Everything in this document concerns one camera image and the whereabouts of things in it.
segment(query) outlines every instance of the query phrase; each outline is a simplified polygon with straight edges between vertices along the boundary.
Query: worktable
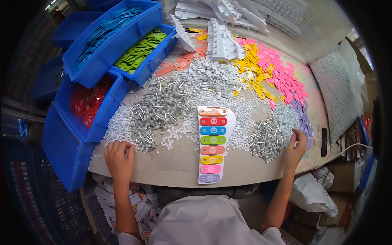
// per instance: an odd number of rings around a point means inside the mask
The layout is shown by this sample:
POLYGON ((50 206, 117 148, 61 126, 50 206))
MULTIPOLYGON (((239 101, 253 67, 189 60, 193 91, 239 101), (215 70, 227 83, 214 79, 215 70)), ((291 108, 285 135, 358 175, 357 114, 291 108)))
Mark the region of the worktable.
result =
MULTIPOLYGON (((304 84, 309 94, 309 97, 306 99, 308 104, 307 112, 314 130, 314 136, 312 138, 311 148, 305 153, 296 169, 296 174, 298 174, 318 168, 329 160, 332 160, 331 156, 339 153, 339 146, 336 143, 333 143, 331 146, 328 140, 327 156, 321 157, 321 129, 324 127, 329 130, 327 112, 321 91, 307 66, 283 54, 279 50, 276 51, 280 53, 283 64, 286 65, 286 62, 294 64, 295 77, 304 84)), ((183 49, 176 47, 164 61, 175 62, 178 55, 183 52, 185 52, 183 49)), ((167 73, 163 77, 169 78, 171 73, 167 73)), ((132 89, 134 92, 127 94, 123 100, 123 103, 127 105, 134 103, 136 95, 144 95, 149 90, 148 86, 144 89, 132 89)), ((280 96, 276 87, 270 87, 269 91, 275 96, 280 96)), ((241 91, 241 94, 246 99, 252 98, 250 91, 241 91)), ((262 106, 257 107, 257 115, 252 114, 254 121, 267 119, 267 112, 270 111, 270 108, 265 106, 265 113, 261 109, 262 106)), ((175 128, 179 127, 181 127, 181 123, 175 126, 175 128)), ((160 142, 162 137, 165 136, 169 136, 169 133, 165 132, 165 134, 161 135, 157 132, 156 142, 160 142)), ((105 140, 103 140, 102 143, 96 146, 88 171, 110 177, 111 175, 103 155, 105 143, 105 140)), ((279 179, 283 175, 283 168, 279 162, 279 158, 266 164, 263 159, 253 157, 249 151, 230 147, 225 157, 223 177, 220 182, 212 185, 198 185, 199 157, 197 155, 199 151, 194 150, 198 147, 197 144, 186 137, 182 137, 179 140, 175 140, 172 145, 173 149, 171 150, 167 150, 158 144, 157 149, 148 154, 143 154, 141 151, 136 152, 132 182, 171 187, 211 188, 260 183, 279 179)))

